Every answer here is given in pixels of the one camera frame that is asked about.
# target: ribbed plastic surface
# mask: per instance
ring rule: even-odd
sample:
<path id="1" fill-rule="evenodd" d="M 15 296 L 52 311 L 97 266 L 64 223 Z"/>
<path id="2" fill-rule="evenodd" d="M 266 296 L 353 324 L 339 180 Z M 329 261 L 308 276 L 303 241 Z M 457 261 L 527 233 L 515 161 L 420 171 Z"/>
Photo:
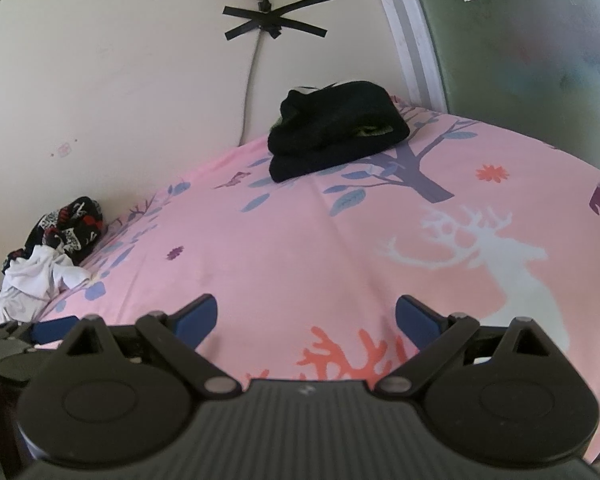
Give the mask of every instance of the ribbed plastic surface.
<path id="1" fill-rule="evenodd" d="M 363 383 L 254 381 L 243 396 L 207 402 L 166 450 L 115 470 L 38 462 L 24 480 L 587 480 L 580 460 L 533 471 L 472 462 L 442 446 L 403 402 Z"/>

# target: white cloth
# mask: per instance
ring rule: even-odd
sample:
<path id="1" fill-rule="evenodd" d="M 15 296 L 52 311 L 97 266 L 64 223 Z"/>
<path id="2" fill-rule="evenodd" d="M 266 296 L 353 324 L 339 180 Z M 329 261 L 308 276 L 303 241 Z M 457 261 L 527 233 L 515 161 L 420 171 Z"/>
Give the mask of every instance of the white cloth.
<path id="1" fill-rule="evenodd" d="M 29 322 L 61 292 L 90 279 L 90 273 L 75 267 L 61 250 L 36 245 L 31 257 L 17 258 L 4 273 L 0 292 L 0 323 Z"/>

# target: pink bedsheet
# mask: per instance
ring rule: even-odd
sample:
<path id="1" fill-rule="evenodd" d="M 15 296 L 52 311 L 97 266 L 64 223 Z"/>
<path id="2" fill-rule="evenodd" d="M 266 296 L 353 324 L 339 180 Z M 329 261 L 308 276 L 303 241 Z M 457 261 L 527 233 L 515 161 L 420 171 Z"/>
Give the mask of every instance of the pink bedsheet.
<path id="1" fill-rule="evenodd" d="M 411 294 L 486 324 L 532 316 L 600 400 L 600 171 L 530 139 L 398 102 L 416 131 L 359 162 L 274 184 L 261 138 L 114 222 L 84 287 L 45 317 L 130 324 L 204 292 L 200 352 L 252 377 L 377 378 L 413 355 Z M 600 450 L 600 429 L 587 457 Z"/>

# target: screw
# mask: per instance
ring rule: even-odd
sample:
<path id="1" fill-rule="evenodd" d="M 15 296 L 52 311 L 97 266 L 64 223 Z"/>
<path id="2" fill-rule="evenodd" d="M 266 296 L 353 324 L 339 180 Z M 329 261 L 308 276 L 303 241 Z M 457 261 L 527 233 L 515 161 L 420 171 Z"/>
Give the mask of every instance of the screw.
<path id="1" fill-rule="evenodd" d="M 231 377 L 211 377 L 205 381 L 205 390 L 212 394 L 229 394 L 237 385 Z"/>
<path id="2" fill-rule="evenodd" d="M 411 389 L 412 383 L 406 377 L 385 377 L 380 381 L 380 389 L 386 394 L 403 394 Z"/>

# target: white cable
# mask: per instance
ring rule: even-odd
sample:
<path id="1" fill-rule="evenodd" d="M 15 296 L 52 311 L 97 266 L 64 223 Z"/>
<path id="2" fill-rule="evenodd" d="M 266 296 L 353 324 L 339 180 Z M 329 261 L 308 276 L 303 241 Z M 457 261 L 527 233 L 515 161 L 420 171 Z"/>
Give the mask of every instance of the white cable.
<path id="1" fill-rule="evenodd" d="M 256 44 L 253 48 L 253 55 L 251 56 L 251 64 L 249 65 L 249 73 L 247 74 L 247 85 L 244 88 L 244 100 L 242 102 L 242 132 L 240 133 L 240 141 L 238 146 L 244 144 L 245 137 L 247 135 L 247 115 L 251 105 L 251 90 L 253 87 L 253 74 L 254 68 L 258 61 L 258 54 L 260 52 L 260 45 L 262 44 L 262 38 L 264 37 L 264 31 L 258 29 L 258 37 L 256 38 Z"/>

